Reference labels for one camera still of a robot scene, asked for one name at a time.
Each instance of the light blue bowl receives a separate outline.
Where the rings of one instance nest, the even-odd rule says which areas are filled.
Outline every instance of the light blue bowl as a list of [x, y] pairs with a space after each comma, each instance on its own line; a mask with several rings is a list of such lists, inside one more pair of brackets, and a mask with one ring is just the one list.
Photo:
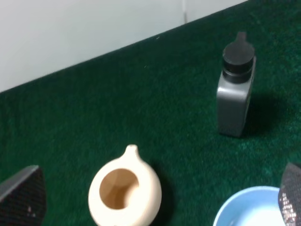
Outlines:
[[279, 188], [257, 186], [231, 196], [213, 226], [285, 226], [278, 205]]

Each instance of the gray bottle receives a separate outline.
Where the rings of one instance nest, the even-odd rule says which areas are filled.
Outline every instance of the gray bottle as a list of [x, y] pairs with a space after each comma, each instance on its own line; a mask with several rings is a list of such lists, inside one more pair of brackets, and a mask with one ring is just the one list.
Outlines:
[[223, 69], [218, 83], [217, 122], [221, 134], [242, 135], [250, 103], [256, 65], [255, 50], [239, 32], [223, 51]]

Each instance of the green carpet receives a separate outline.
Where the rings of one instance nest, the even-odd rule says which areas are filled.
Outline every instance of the green carpet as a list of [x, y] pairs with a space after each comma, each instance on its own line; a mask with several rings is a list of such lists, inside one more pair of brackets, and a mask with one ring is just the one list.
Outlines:
[[[300, 14], [290, 2], [249, 1], [1, 93], [0, 180], [43, 168], [44, 226], [95, 225], [90, 183], [131, 143], [162, 183], [154, 226], [211, 226], [235, 192], [279, 186], [286, 164], [301, 162]], [[215, 115], [222, 50], [238, 31], [257, 55], [242, 139], [217, 134]]]

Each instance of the teapot opening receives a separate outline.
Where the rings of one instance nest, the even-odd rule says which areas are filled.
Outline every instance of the teapot opening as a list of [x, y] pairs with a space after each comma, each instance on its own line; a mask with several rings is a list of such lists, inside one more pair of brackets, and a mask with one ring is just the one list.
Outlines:
[[104, 177], [99, 195], [108, 208], [120, 210], [137, 199], [138, 190], [139, 182], [134, 173], [127, 169], [116, 169]]

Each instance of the white wall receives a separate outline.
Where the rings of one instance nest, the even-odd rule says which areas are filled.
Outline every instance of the white wall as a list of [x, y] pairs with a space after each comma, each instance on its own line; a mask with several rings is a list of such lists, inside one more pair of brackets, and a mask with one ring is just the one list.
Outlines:
[[0, 92], [241, 0], [1, 0]]

